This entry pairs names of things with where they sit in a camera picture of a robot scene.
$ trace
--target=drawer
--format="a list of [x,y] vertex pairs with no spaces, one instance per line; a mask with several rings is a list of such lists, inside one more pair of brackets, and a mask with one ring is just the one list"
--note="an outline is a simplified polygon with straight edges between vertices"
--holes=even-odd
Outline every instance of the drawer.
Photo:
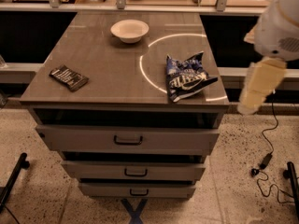
[[189,180],[195,183],[205,171],[203,163],[63,161],[62,166],[77,179]]
[[50,150],[209,155],[218,130],[38,125]]
[[79,183],[82,193],[92,197],[183,198],[190,199],[195,185]]

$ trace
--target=floor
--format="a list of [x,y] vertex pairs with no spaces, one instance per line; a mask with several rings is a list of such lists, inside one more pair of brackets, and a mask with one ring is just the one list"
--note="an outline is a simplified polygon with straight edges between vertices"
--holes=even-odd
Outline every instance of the floor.
[[[292,194],[290,180],[282,173],[288,161],[299,164],[299,105],[274,104],[274,109],[279,125],[265,133],[274,147],[273,158],[264,169],[269,179],[260,184],[264,194],[271,184]],[[26,152],[31,166],[21,170],[7,201],[8,209],[21,224],[298,223],[294,204],[278,203],[276,186],[269,197],[262,195],[257,179],[265,178],[265,174],[250,175],[250,170],[271,151],[262,130],[275,124],[271,105],[264,105],[256,115],[241,116],[232,104],[193,197],[188,201],[148,199],[140,219],[134,222],[120,198],[95,200],[83,196],[77,181],[60,166],[58,154],[47,150],[35,132],[36,124],[27,110],[9,101],[0,110],[0,186],[7,183],[20,154]],[[279,199],[292,201],[281,192]],[[128,201],[136,210],[141,199]],[[17,222],[4,209],[0,223]]]

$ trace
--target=black handle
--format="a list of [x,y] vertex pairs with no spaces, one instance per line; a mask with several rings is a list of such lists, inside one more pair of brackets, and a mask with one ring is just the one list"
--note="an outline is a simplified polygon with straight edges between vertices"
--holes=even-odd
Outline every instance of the black handle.
[[127,176],[139,176],[139,177],[143,177],[143,176],[146,176],[146,175],[148,174],[148,169],[146,169],[146,170],[144,171],[144,174],[141,174],[141,175],[129,175],[129,174],[128,174],[128,170],[125,168],[125,169],[124,169],[124,174],[127,175]]
[[140,193],[133,193],[132,189],[130,189],[130,195],[134,196],[134,197],[145,197],[145,196],[149,195],[149,190],[147,189],[146,193],[140,194]]
[[118,136],[114,135],[114,140],[113,141],[114,141],[114,144],[119,145],[119,146],[140,146],[142,144],[142,140],[143,140],[143,137],[140,136],[139,141],[134,142],[134,143],[132,143],[132,142],[120,142],[120,141],[118,141]]

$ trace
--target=bowl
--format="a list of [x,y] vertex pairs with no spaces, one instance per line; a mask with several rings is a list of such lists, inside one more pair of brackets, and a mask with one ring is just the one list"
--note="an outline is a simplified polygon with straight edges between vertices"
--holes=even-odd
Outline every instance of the bowl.
[[149,31],[149,26],[139,20],[123,20],[111,27],[111,33],[122,42],[132,44],[141,40]]

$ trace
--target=drawer unit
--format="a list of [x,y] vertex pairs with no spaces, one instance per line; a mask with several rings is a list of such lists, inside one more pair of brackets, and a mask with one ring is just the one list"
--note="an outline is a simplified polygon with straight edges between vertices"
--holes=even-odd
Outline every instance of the drawer unit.
[[209,155],[218,130],[38,125],[50,150]]
[[183,198],[189,199],[195,192],[195,185],[184,184],[136,184],[136,183],[79,183],[84,195],[93,197],[131,198]]
[[76,161],[63,161],[62,166],[71,177],[78,180],[83,178],[177,180],[195,183],[205,171],[200,156],[78,154],[76,157]]

